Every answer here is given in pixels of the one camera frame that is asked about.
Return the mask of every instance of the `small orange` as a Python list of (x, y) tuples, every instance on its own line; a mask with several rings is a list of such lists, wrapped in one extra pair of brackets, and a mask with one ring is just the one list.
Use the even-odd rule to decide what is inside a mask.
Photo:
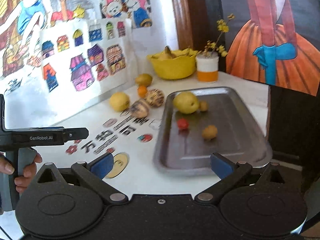
[(139, 95), (139, 97), (145, 98), (147, 92), (148, 92), (147, 87), (145, 87), (145, 86), (139, 86), (138, 87), (138, 95)]

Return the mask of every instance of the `flower pot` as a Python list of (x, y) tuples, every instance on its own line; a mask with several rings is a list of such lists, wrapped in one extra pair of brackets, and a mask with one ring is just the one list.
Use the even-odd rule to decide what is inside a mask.
[(218, 80), (219, 55), (214, 52), (211, 57), (197, 55), (197, 76), (201, 82), (216, 82)]

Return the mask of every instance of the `fingernail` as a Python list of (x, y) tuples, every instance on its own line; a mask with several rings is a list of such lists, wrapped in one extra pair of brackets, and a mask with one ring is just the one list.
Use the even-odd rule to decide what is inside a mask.
[(9, 163), (4, 167), (4, 169), (9, 173), (9, 175), (14, 173), (14, 168)]
[(32, 174), (31, 174), (31, 171), (26, 171), (26, 172), (25, 172), (25, 177), (26, 177), (26, 178), (30, 178), (31, 175), (32, 175)]
[(21, 181), (19, 180), (19, 179), (15, 179), (14, 180), (14, 183), (17, 185), (17, 186), (19, 186), (19, 185), (21, 185), (22, 183), (21, 183)]

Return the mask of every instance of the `metal tray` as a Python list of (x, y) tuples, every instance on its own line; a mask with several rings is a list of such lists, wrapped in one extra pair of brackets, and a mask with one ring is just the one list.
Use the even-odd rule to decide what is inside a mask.
[[(206, 113), (185, 115), (173, 107), (181, 91), (167, 97), (161, 121), (154, 163), (166, 173), (180, 175), (212, 174), (210, 155), (220, 153), (234, 163), (245, 161), (263, 167), (272, 159), (272, 149), (245, 103), (232, 88), (218, 87), (189, 90), (209, 105)], [(177, 120), (189, 121), (189, 131), (179, 132)], [(202, 130), (218, 128), (218, 136), (204, 141)]]

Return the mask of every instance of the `metal bolt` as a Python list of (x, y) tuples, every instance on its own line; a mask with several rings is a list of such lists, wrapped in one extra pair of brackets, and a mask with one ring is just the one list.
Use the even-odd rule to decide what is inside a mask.
[(198, 195), (198, 199), (201, 201), (210, 201), (213, 199), (213, 195), (210, 193), (201, 193)]
[(166, 201), (164, 199), (158, 199), (158, 204), (163, 205), (165, 203), (166, 203)]
[(122, 193), (114, 193), (110, 195), (110, 199), (114, 202), (120, 202), (125, 200), (125, 195)]

